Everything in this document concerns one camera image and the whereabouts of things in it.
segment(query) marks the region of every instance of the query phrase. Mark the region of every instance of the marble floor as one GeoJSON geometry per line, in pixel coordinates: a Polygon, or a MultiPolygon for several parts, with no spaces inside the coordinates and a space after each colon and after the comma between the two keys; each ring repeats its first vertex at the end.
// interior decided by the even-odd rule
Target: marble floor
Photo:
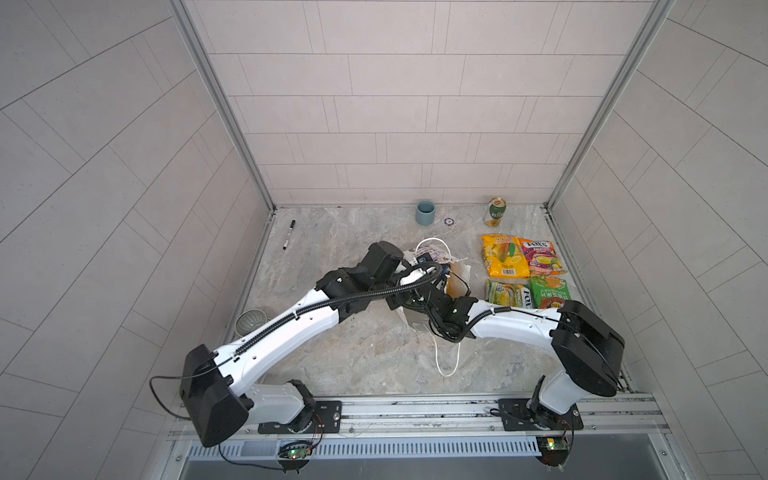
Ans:
{"type": "MultiPolygon", "coordinates": [[[[554,239],[541,207],[510,206],[495,229],[483,224],[486,208],[438,205],[435,222],[429,227],[415,222],[412,206],[281,208],[247,308],[279,315],[325,273],[355,266],[371,243],[387,240],[407,250],[426,237],[440,237],[454,257],[466,257],[471,267],[472,295],[484,298],[488,275],[482,264],[482,235],[510,233],[531,240],[554,239]],[[446,217],[455,223],[445,225],[446,217]],[[287,250],[283,250],[291,220],[296,226],[287,250]]],[[[579,300],[573,282],[568,285],[571,295],[579,300]]],[[[542,374],[555,368],[555,361],[533,346],[502,339],[465,339],[458,370],[443,378],[435,367],[435,346],[430,337],[410,327],[385,301],[377,300],[366,311],[291,352],[262,382],[299,379],[316,396],[530,391],[542,374]]],[[[450,372],[458,345],[442,339],[437,342],[440,366],[443,372],[450,372]]]]}

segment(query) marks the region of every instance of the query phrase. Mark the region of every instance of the green can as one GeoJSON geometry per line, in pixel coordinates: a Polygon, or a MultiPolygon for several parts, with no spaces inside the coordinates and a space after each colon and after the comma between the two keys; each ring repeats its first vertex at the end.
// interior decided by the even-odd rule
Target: green can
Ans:
{"type": "Polygon", "coordinates": [[[489,227],[498,227],[502,222],[504,212],[507,210],[507,202],[501,197],[494,197],[488,202],[488,217],[485,224],[489,227]]]}

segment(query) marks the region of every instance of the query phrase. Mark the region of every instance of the blue ceramic cup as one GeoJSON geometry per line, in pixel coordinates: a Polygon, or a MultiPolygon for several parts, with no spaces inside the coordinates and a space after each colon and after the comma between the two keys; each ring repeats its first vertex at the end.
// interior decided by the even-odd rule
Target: blue ceramic cup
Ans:
{"type": "Polygon", "coordinates": [[[430,201],[419,202],[416,205],[416,223],[419,225],[432,225],[435,221],[435,204],[430,201]]]}

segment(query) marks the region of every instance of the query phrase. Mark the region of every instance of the black cable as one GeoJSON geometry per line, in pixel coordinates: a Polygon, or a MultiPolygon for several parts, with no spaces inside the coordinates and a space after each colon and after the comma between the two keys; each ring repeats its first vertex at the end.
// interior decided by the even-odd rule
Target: black cable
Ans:
{"type": "Polygon", "coordinates": [[[282,468],[268,467],[266,465],[259,465],[257,463],[233,462],[232,460],[229,460],[227,457],[224,456],[224,453],[221,451],[221,444],[219,444],[219,455],[221,455],[221,458],[223,458],[225,462],[231,463],[232,465],[241,465],[243,467],[264,468],[265,470],[280,470],[280,471],[283,470],[282,468]]]}
{"type": "Polygon", "coordinates": [[[187,375],[187,376],[167,376],[167,375],[155,375],[154,377],[152,377],[152,378],[150,378],[150,379],[149,379],[149,390],[152,392],[152,396],[154,397],[154,399],[155,399],[155,400],[157,400],[157,403],[158,403],[158,404],[160,404],[160,407],[161,407],[163,410],[165,410],[166,412],[170,413],[171,415],[173,415],[174,417],[176,417],[176,418],[177,418],[177,419],[179,419],[179,420],[191,420],[191,418],[190,418],[190,417],[185,417],[185,416],[183,416],[183,415],[177,415],[176,413],[173,413],[171,410],[169,410],[169,409],[168,409],[168,407],[166,407],[166,406],[165,406],[165,404],[163,404],[163,403],[162,403],[162,401],[160,401],[160,397],[159,397],[159,396],[157,396],[157,393],[154,391],[154,387],[152,386],[152,380],[154,380],[154,379],[163,379],[163,380],[185,380],[185,379],[193,379],[193,378],[195,378],[195,377],[198,377],[198,376],[202,376],[202,375],[205,375],[206,373],[209,373],[209,372],[213,372],[215,369],[219,368],[219,367],[220,367],[220,366],[222,366],[224,363],[227,363],[227,362],[229,362],[229,361],[230,361],[232,358],[234,358],[234,357],[230,357],[230,358],[228,358],[228,359],[224,360],[222,363],[220,363],[220,364],[218,364],[218,365],[214,365],[214,366],[210,367],[208,370],[205,370],[204,372],[195,373],[194,375],[187,375]]]}

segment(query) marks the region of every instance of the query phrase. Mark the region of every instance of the snack bag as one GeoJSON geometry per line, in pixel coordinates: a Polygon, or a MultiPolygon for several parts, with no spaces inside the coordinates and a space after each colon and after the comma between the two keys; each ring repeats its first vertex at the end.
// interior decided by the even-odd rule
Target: snack bag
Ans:
{"type": "Polygon", "coordinates": [[[528,261],[531,275],[561,275],[567,273],[563,270],[562,261],[554,252],[554,244],[552,242],[536,242],[519,237],[515,237],[514,242],[528,261]]]}
{"type": "Polygon", "coordinates": [[[528,278],[531,271],[520,247],[509,235],[483,235],[482,259],[493,278],[528,278]]]}
{"type": "Polygon", "coordinates": [[[531,291],[526,285],[517,283],[501,283],[488,281],[488,297],[490,303],[516,308],[536,308],[533,305],[531,291]]]}
{"type": "Polygon", "coordinates": [[[565,280],[556,276],[532,276],[531,292],[535,308],[560,308],[571,299],[565,280]]]}

